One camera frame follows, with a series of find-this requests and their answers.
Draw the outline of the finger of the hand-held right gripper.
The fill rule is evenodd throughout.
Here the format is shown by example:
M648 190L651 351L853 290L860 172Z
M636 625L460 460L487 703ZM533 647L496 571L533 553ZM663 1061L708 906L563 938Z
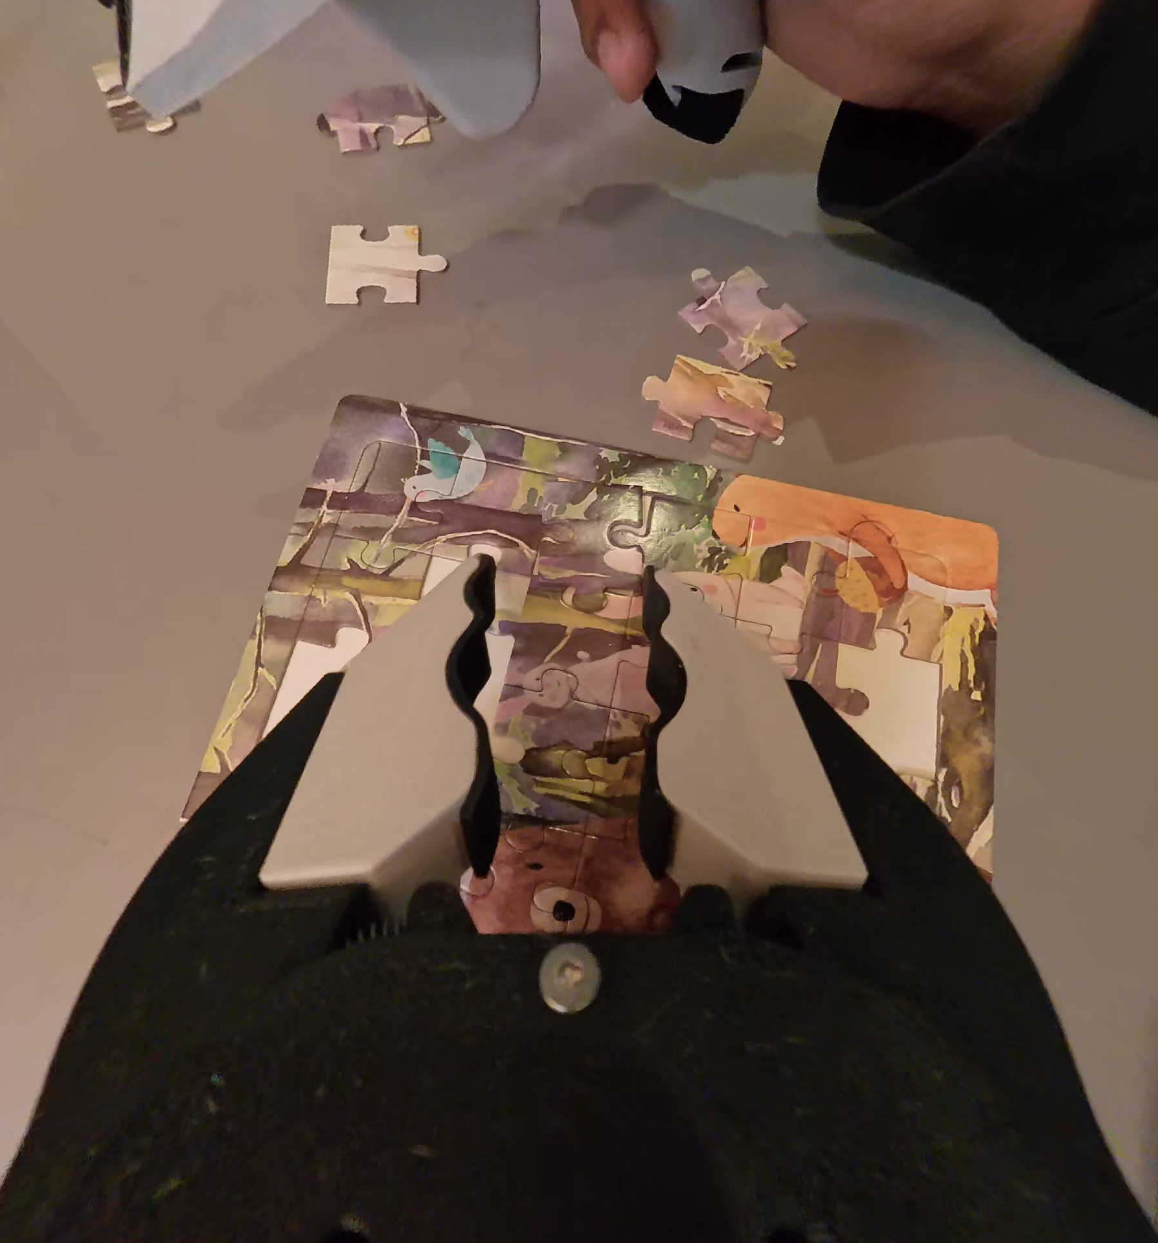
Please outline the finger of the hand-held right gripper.
M540 74L537 2L346 2L373 40L467 138L507 134ZM116 2L120 68L152 114L196 102L322 8L321 2Z

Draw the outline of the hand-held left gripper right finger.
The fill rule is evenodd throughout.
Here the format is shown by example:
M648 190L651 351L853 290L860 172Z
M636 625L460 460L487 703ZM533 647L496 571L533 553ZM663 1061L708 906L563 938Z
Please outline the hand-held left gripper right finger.
M653 879L757 899L860 889L867 866L769 655L671 573L645 571L645 731L637 838Z

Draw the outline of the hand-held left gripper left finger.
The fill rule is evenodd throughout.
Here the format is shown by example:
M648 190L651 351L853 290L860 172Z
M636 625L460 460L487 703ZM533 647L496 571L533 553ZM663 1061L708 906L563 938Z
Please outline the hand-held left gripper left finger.
M269 890L364 885L404 917L431 882L485 878L501 827L477 697L495 563L472 555L346 666L260 869Z

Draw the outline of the lilac yellow-green puzzle piece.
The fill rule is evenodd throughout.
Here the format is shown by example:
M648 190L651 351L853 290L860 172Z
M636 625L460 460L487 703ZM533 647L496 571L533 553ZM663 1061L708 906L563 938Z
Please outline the lilac yellow-green puzzle piece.
M767 356L777 368L792 370L796 359L784 340L805 326L788 303L769 307L760 299L767 282L751 267L719 282L707 268L691 272L695 300L679 311L695 334L716 328L725 335L720 356L729 370L745 371Z

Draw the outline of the illustrated jigsaw puzzle board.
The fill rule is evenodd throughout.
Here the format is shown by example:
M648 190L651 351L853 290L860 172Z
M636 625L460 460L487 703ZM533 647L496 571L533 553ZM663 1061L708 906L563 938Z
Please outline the illustrated jigsaw puzzle board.
M991 527L360 396L334 412L182 821L477 554L497 565L503 810L488 875L461 881L479 931L657 931L679 901L633 829L657 715L648 566L839 710L991 881Z

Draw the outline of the brown pink puzzle piece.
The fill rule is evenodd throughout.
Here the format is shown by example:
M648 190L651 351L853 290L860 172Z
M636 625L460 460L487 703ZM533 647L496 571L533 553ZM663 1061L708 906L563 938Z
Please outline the brown pink puzzle piece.
M783 440L784 419L769 410L772 384L724 367L677 355L669 376L647 378L641 395L657 407L653 431L689 443L707 420L712 452L737 463L747 463L759 442Z

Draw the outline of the person's right forearm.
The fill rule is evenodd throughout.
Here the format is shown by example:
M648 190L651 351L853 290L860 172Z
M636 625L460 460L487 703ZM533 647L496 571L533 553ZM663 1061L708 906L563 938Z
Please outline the person's right forearm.
M987 136L843 103L817 200L1158 418L1158 2L1103 3L1043 99Z

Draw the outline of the person's right hand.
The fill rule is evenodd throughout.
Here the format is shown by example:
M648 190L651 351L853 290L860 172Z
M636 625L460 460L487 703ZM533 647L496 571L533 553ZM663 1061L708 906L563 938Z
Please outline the person's right hand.
M764 43L843 102L991 134L1067 66L1099 2L769 2Z

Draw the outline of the beige grey striped puzzle piece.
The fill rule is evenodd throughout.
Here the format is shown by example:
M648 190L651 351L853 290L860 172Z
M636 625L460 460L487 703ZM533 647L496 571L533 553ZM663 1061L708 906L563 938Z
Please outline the beige grey striped puzzle piece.
M117 132L145 130L148 134L168 134L176 128L177 116L200 111L200 103L190 102L172 115L152 114L126 91L117 62L108 60L92 67L92 75Z

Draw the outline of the purple puzzle piece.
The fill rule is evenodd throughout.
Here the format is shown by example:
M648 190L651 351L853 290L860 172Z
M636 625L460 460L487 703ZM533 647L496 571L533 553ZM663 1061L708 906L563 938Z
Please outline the purple puzzle piece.
M382 130L394 147L427 144L432 124L444 119L417 86L381 86L340 96L316 116L316 126L346 155L378 151Z

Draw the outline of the white puzzle piece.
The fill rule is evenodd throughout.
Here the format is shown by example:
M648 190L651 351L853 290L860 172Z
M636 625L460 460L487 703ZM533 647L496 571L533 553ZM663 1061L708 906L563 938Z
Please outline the white puzzle piece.
M378 240L366 239L361 226L332 226L324 302L358 304L361 290L380 288L384 304L416 304L420 272L440 274L447 266L444 256L420 254L416 226L389 226Z

